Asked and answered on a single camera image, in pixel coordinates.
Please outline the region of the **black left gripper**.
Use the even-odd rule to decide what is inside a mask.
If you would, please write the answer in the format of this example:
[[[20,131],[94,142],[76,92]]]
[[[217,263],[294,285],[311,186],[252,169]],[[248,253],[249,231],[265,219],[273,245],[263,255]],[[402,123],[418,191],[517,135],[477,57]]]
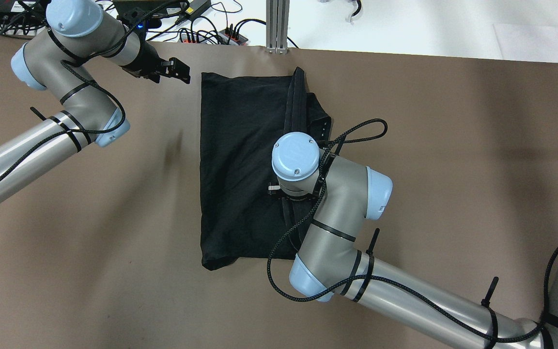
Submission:
[[[134,77],[159,83],[160,77],[173,77],[171,73],[173,62],[173,58],[165,60],[159,57],[155,47],[142,46],[133,62],[124,65],[123,70]]]

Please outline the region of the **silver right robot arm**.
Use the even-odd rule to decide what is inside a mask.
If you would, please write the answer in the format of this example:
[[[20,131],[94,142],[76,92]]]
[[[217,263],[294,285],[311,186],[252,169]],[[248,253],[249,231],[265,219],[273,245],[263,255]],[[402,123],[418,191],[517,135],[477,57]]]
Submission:
[[[289,275],[298,295],[273,279],[277,244],[266,262],[271,287],[293,302],[327,302],[339,295],[454,349],[558,349],[558,245],[545,267],[537,320],[509,318],[493,309],[498,277],[474,302],[381,260],[375,254],[379,228],[366,249],[355,247],[365,221],[382,216],[393,188],[388,176],[339,155],[350,133],[369,124],[332,141],[289,132],[273,144],[271,165],[278,181],[273,189],[290,199],[310,197],[313,206],[279,239],[307,223]]]

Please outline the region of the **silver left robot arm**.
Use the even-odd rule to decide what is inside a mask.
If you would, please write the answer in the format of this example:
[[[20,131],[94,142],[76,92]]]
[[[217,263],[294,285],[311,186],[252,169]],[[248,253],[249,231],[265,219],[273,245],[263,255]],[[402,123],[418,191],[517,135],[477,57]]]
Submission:
[[[24,43],[11,59],[16,77],[29,88],[49,93],[60,110],[0,146],[0,203],[89,145],[105,147],[130,130],[122,104],[85,68],[103,57],[136,78],[162,77],[190,82],[189,68],[161,58],[135,28],[170,1],[125,25],[93,0],[53,0],[45,11],[46,29]]]

